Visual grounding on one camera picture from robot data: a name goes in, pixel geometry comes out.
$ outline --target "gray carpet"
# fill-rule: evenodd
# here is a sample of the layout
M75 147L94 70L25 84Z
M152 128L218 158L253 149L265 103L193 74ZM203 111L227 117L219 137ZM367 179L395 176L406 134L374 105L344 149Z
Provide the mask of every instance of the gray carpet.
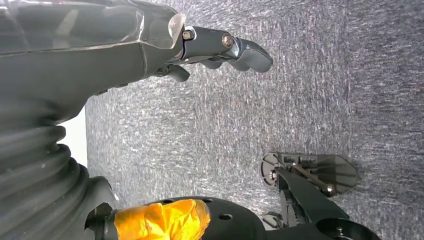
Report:
M385 240L424 239L421 0L162 0L188 24L258 42L270 72L188 67L92 97L88 168L121 207L202 195L278 211L269 151L337 154L360 184L335 201Z

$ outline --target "orange tape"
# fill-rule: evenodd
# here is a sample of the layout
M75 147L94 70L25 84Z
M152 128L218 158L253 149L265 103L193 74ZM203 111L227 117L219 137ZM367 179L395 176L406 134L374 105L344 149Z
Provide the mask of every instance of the orange tape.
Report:
M115 215L119 240L199 240L211 221L202 200L127 208Z

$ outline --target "screw hole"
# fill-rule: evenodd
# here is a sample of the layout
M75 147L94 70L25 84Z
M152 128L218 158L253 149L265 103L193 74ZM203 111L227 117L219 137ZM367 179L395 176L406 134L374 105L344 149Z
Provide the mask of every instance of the screw hole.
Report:
M231 214L221 214L221 215L219 215L219 219L221 219L221 220L230 220L232 218L233 218L233 216Z

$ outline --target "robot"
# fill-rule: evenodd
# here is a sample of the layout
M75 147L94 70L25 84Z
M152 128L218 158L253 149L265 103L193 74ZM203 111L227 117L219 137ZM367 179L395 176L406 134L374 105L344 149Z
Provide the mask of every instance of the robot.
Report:
M91 96L151 76L186 81L182 67L267 72L273 59L255 42L224 30L186 26L174 9L138 0L6 0L0 2L0 239L118 240L112 188L89 177L57 144L57 126ZM212 197L203 240L379 240L349 220L329 197L357 183L338 156L270 153L261 176L277 187L281 212L264 221Z

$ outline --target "bolt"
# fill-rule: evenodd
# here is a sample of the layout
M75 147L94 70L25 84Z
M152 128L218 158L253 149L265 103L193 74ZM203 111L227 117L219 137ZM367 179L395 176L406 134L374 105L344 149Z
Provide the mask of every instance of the bolt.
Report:
M190 30L185 30L182 32L182 39L184 40L192 40L193 39L193 33Z
M224 33L224 35L222 35L222 44L224 47L230 49L233 47L233 43L233 37L229 33Z
M327 192L332 193L333 192L333 186L328 185L327 186Z
M338 226L335 229L337 230L337 232L340 236L343 236L343 228L341 226Z
M271 180L276 180L276 179L277 179L277 173L276 173L276 171L275 171L275 170L272 170L272 171L269 173L269 178L270 178Z

